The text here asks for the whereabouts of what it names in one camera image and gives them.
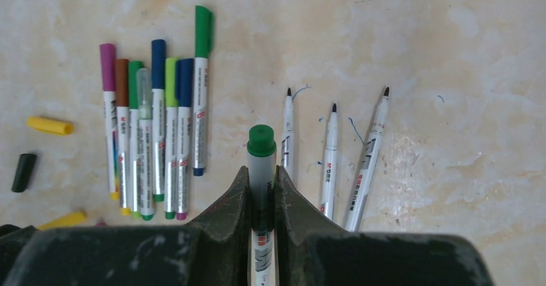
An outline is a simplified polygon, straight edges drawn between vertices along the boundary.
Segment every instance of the brown marker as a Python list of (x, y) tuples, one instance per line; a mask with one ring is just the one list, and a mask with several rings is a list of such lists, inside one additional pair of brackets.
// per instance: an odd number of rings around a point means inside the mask
[(117, 59), (114, 64), (116, 78), (116, 110), (118, 119), (118, 173), (120, 207), (122, 215), (130, 215), (129, 208), (129, 60)]

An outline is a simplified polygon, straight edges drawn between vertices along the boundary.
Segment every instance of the brown marker cap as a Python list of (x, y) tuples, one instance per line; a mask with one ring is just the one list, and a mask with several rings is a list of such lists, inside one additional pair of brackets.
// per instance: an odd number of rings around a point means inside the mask
[(117, 59), (114, 65), (116, 77), (116, 106), (129, 106), (129, 83), (127, 77), (127, 69), (129, 66), (128, 59)]

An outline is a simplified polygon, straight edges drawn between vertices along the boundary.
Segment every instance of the purple marker cap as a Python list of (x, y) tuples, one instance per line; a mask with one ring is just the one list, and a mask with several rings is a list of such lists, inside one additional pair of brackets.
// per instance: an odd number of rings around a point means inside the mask
[(114, 61), (116, 60), (116, 46), (111, 43), (100, 45), (100, 67), (102, 68), (102, 90), (115, 91)]
[(185, 220), (187, 218), (187, 212), (186, 213), (177, 213), (176, 219), (177, 220)]

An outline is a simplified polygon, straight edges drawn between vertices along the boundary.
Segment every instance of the dark blue marker cap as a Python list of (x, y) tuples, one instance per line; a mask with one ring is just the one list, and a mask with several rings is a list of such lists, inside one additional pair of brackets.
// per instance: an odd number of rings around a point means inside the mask
[(165, 89), (165, 60), (167, 43), (163, 39), (152, 41), (152, 88)]
[(193, 168), (193, 176), (202, 176), (205, 173), (205, 168)]
[(174, 96), (178, 99), (179, 107), (191, 107), (191, 93), (193, 84), (193, 59), (176, 61), (176, 84)]

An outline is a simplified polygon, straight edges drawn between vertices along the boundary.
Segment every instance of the blue marker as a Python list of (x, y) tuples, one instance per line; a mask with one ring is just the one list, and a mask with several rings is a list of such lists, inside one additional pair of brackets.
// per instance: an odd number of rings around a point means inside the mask
[(165, 59), (167, 43), (152, 41), (152, 138), (153, 138), (153, 195), (155, 202), (165, 198), (163, 177), (165, 157)]
[(175, 96), (178, 99), (178, 128), (176, 152), (178, 155), (178, 182), (175, 187), (176, 219), (185, 220), (188, 215), (187, 186), (190, 174), (189, 155), (191, 148), (191, 93), (193, 82), (193, 59), (176, 62)]

